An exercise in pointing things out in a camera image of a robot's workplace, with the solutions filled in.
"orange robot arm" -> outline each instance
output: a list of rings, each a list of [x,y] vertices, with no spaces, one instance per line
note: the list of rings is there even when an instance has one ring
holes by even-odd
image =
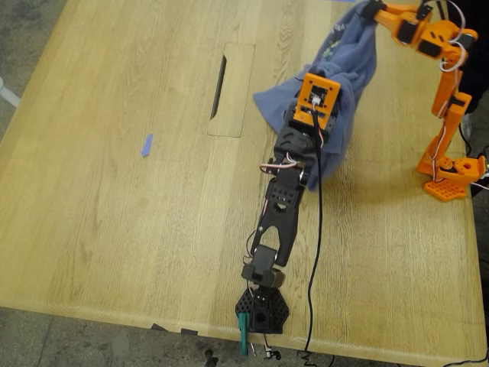
[[[428,5],[388,5],[371,0],[362,16],[375,20],[391,32],[402,46],[414,48],[434,60],[442,59],[442,78],[432,105],[432,113],[443,121],[440,133],[429,143],[416,169],[432,180],[424,190],[440,200],[464,197],[467,185],[478,180],[487,170],[484,157],[452,160],[445,156],[458,124],[471,97],[458,91],[470,46],[477,40],[471,29],[459,28],[450,21],[429,23],[432,8]]]

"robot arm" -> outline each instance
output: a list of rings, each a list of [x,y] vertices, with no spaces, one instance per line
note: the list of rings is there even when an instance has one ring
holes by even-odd
[[[445,156],[471,97],[458,91],[461,67],[468,57],[477,33],[457,27],[450,21],[430,23],[432,7],[426,3],[388,5],[371,0],[361,14],[366,21],[376,21],[386,27],[396,43],[408,46],[434,60],[441,60],[442,77],[432,105],[432,113],[442,120],[440,132],[431,140],[416,169],[432,179],[424,190],[443,201],[464,197],[466,187],[486,173],[484,156],[451,159]],[[296,238],[299,204],[304,187],[316,164],[315,134],[327,140],[337,113],[336,99],[340,85],[324,76],[307,73],[297,102],[290,105],[284,116],[284,126],[274,146],[274,159],[261,166],[273,175],[268,184],[263,211],[254,233],[250,250],[251,261],[245,263],[241,276],[259,286],[248,288],[236,305],[236,314],[248,313],[248,331],[252,333],[282,333],[288,308],[278,288],[285,275],[275,265],[287,265]],[[317,118],[316,132],[313,114]],[[278,250],[261,243],[262,235],[277,228]]]
[[[390,30],[391,36],[401,46],[409,46],[434,60],[442,59],[442,77],[432,105],[432,114],[442,120],[442,128],[428,145],[416,166],[418,172],[432,176],[424,184],[428,193],[442,201],[465,197],[466,187],[485,174],[485,158],[459,158],[445,156],[453,135],[468,107],[471,97],[458,91],[468,52],[477,40],[471,29],[459,28],[450,21],[429,23],[432,7],[388,5],[371,0],[362,17],[376,21]]]

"wood grain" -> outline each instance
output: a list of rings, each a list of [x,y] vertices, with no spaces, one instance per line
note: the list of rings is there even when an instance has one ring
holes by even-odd
[[[248,97],[254,45],[229,42],[224,46],[226,59],[222,89],[216,114],[209,121],[207,133],[239,138]]]
[[[269,178],[257,166],[275,139],[251,95],[310,62],[346,7],[68,1],[0,144],[0,306],[238,339],[241,257]],[[207,134],[228,42],[255,46],[240,138]],[[438,67],[380,28],[377,56],[345,162],[323,184],[311,350],[411,365],[480,358],[471,201],[440,203],[414,170],[440,127],[429,113]],[[456,136],[450,154],[462,152]],[[296,349],[316,193],[299,226],[282,288],[291,315],[269,339]]]

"black bracket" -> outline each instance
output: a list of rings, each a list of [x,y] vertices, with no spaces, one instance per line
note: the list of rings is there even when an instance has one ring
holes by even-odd
[[[277,228],[280,247],[275,263],[279,266],[287,264],[297,234],[299,204],[304,192],[299,182],[301,171],[297,168],[280,170],[277,177],[270,180],[265,195],[267,207],[258,222],[251,246],[251,254],[254,254],[267,229],[271,226]]]
[[[249,333],[281,334],[289,307],[277,288],[247,289],[235,307],[236,316],[250,314]]]

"teal object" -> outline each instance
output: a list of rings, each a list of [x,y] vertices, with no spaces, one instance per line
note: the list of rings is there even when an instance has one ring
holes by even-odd
[[[248,324],[250,322],[250,314],[245,312],[240,312],[238,314],[238,327],[241,331],[241,355],[248,355],[248,341],[246,338],[246,334],[248,333]]]

